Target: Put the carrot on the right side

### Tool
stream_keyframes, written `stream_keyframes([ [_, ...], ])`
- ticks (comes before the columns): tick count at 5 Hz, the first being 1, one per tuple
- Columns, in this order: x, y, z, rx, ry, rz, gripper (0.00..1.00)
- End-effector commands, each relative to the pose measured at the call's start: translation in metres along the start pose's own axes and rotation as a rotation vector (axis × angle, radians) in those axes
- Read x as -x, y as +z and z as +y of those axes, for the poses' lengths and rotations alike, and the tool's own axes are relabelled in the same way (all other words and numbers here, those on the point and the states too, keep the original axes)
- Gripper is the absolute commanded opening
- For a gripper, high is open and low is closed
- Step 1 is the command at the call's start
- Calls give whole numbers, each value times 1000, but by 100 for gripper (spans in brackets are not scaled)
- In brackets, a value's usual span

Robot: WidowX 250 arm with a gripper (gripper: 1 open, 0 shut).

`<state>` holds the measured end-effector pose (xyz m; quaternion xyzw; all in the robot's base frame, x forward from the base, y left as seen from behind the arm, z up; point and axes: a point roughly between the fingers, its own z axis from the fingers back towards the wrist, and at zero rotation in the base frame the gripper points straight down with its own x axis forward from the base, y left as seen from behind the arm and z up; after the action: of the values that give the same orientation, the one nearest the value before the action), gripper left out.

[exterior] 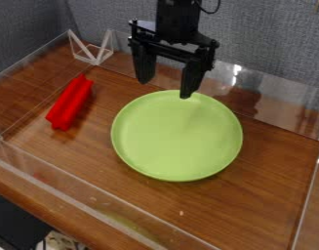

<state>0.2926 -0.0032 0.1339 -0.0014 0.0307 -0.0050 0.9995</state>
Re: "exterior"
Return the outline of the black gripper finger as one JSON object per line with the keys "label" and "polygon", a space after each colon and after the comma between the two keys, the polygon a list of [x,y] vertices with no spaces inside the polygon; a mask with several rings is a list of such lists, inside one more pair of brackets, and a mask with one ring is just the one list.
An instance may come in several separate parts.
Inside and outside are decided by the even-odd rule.
{"label": "black gripper finger", "polygon": [[212,65],[206,60],[190,61],[183,69],[180,98],[188,99],[191,94],[199,89],[200,82],[207,70]]}
{"label": "black gripper finger", "polygon": [[134,70],[138,82],[146,84],[155,75],[156,56],[143,45],[134,47]]}

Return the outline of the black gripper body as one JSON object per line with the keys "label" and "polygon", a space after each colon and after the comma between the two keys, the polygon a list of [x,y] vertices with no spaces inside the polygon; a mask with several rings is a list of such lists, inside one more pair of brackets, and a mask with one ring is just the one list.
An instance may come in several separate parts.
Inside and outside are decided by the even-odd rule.
{"label": "black gripper body", "polygon": [[198,31],[195,24],[164,24],[134,19],[128,38],[134,60],[151,63],[158,57],[179,63],[212,63],[219,42]]}

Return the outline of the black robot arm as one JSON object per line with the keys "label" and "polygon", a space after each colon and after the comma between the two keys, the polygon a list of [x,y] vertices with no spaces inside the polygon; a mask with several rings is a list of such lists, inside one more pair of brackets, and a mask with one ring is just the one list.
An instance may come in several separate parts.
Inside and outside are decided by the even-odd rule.
{"label": "black robot arm", "polygon": [[156,20],[130,20],[128,38],[134,57],[135,77],[140,84],[151,81],[156,58],[183,63],[180,98],[188,99],[199,89],[204,73],[214,68],[219,42],[199,30],[200,13],[215,14],[202,8],[202,0],[158,0]]}

